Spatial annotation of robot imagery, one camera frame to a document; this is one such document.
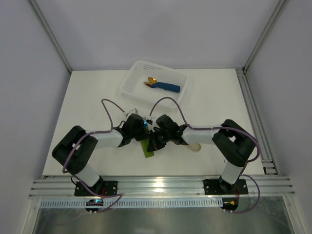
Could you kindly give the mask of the iridescent blue fork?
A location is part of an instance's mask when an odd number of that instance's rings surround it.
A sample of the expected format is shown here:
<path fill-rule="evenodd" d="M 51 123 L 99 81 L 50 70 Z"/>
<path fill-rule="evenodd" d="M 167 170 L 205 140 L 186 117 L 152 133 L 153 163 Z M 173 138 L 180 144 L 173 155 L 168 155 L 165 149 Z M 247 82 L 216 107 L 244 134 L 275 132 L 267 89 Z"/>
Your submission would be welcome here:
<path fill-rule="evenodd" d="M 143 117 L 142 119 L 143 119 L 143 125 L 144 125 L 144 127 L 145 127 L 146 129 L 148 129 L 148 121 L 147 121 L 146 117 Z"/>

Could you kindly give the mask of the green paper napkin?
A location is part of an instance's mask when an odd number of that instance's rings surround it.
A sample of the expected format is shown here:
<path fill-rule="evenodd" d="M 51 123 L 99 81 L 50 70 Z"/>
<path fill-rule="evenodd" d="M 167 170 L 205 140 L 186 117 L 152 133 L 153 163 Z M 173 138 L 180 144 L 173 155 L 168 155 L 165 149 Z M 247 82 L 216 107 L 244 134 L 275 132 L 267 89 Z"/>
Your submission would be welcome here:
<path fill-rule="evenodd" d="M 143 150 L 145 158 L 153 157 L 154 156 L 154 152 L 153 151 L 151 151 L 151 152 L 148 151 L 149 139 L 148 138 L 143 139 L 143 140 L 140 141 L 140 143 L 141 143 L 142 150 Z"/>

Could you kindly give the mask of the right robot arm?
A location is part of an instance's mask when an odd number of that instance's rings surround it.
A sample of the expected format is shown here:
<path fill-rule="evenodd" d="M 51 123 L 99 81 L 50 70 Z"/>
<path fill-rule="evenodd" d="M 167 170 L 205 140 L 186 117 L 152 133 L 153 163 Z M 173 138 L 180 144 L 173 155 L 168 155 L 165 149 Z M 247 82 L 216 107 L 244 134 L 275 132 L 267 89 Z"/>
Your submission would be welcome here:
<path fill-rule="evenodd" d="M 226 159 L 225 168 L 218 179 L 203 180 L 206 195 L 248 194 L 246 181 L 241 173 L 250 162 L 254 150 L 259 151 L 256 139 L 231 119 L 215 127 L 178 125 L 169 116 L 162 115 L 149 131 L 148 152 L 158 151 L 168 142 L 176 145 L 215 145 Z"/>

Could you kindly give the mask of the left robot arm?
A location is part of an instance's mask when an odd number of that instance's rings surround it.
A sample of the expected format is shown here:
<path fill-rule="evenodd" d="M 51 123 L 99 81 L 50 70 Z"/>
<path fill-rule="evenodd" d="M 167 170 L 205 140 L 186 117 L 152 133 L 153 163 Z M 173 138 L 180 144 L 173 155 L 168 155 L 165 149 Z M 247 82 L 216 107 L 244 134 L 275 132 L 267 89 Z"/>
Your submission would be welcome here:
<path fill-rule="evenodd" d="M 52 157 L 60 163 L 63 173 L 75 177 L 75 196 L 108 196 L 106 182 L 93 170 L 88 161 L 94 150 L 118 148 L 129 144 L 132 139 L 144 140 L 148 137 L 148 121 L 138 114 L 130 114 L 121 127 L 109 131 L 88 132 L 80 126 L 74 126 L 52 151 Z"/>

